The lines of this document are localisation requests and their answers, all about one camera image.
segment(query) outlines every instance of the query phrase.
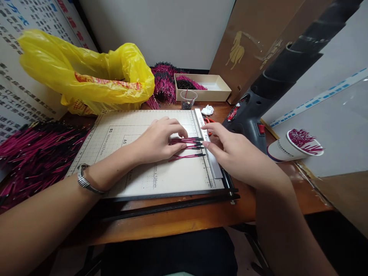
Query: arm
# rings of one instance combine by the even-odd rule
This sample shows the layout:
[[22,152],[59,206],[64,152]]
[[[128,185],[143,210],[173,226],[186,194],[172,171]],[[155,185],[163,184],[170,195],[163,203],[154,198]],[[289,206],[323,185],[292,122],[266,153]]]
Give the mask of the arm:
[[256,189],[259,242],[275,275],[337,275],[304,220],[288,176],[241,134],[206,124],[224,150],[203,142],[234,178]]
[[[155,120],[135,142],[84,171],[91,186],[109,190],[135,166],[170,158],[186,144],[168,145],[173,133],[187,138],[176,119]],[[100,199],[79,186],[76,174],[0,215],[0,267],[4,275],[26,275],[42,262]]]

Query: white paper cup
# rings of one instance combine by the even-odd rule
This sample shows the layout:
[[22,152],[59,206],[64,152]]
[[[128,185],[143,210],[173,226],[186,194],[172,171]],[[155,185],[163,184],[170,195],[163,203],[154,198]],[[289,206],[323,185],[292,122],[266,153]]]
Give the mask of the white paper cup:
[[[273,142],[267,147],[267,155],[273,161],[280,163],[309,156],[321,156],[324,153],[324,151],[318,151],[318,154],[312,154],[300,149],[290,140],[290,131],[291,130],[289,130],[285,136],[281,137],[279,140]],[[309,145],[320,146],[321,144],[318,143],[316,139],[314,139],[313,141],[305,144],[303,147]]]

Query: cutting mat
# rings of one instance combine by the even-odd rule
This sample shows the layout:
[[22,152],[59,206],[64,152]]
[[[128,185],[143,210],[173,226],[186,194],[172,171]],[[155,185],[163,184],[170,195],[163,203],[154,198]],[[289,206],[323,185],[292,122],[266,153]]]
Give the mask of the cutting mat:
[[[122,146],[134,142],[149,127],[154,119],[164,116],[176,118],[187,130],[189,137],[203,137],[209,140],[199,109],[195,110],[132,110],[104,111],[83,143],[77,158],[69,168],[67,176],[77,172],[82,163],[92,165]],[[188,194],[202,194],[223,189],[222,175],[215,158],[205,149],[186,149],[180,156],[205,153],[206,156],[183,158],[168,162],[140,165],[125,175],[105,198],[135,200],[151,197],[168,197]]]

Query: white box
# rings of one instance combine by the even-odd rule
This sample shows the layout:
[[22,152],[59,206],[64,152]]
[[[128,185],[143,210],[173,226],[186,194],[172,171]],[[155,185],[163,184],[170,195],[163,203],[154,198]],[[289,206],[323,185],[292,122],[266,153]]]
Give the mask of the white box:
[[176,78],[179,76],[186,76],[191,80],[203,85],[208,90],[193,90],[198,97],[196,102],[226,102],[231,93],[230,87],[219,75],[201,75],[201,74],[175,74],[175,90],[176,100],[180,101],[180,92],[186,89],[178,89],[176,85]]

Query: poster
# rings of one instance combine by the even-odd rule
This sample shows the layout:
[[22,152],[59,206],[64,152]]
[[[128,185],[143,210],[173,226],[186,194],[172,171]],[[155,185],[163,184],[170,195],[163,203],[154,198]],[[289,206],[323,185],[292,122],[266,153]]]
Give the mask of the poster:
[[26,123],[59,119],[61,96],[32,79],[19,64],[17,38],[39,29],[97,51],[77,10],[67,0],[0,0],[0,144]]

